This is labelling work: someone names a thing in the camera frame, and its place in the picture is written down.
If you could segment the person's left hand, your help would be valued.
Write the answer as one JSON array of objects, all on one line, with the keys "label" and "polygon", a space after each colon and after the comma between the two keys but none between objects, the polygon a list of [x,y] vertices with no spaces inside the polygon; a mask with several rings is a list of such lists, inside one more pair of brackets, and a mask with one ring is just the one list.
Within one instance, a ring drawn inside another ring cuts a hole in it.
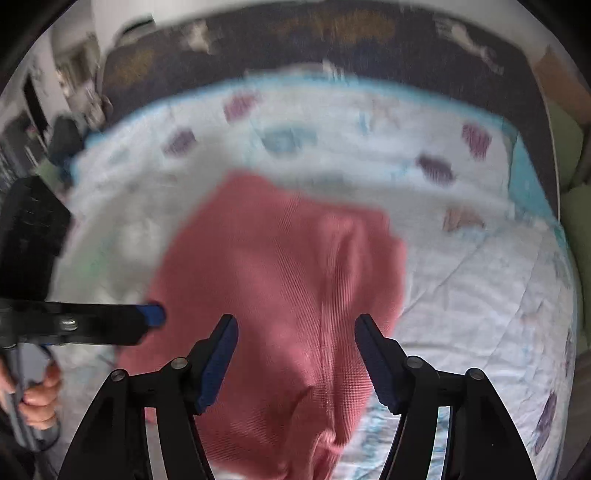
[{"label": "person's left hand", "polygon": [[[28,426],[44,431],[57,423],[57,402],[61,384],[60,367],[56,361],[51,361],[45,370],[42,382],[28,388],[18,405],[18,410]],[[5,419],[7,396],[14,392],[15,383],[4,361],[1,361],[1,432],[6,434],[12,434],[9,422]]]}]

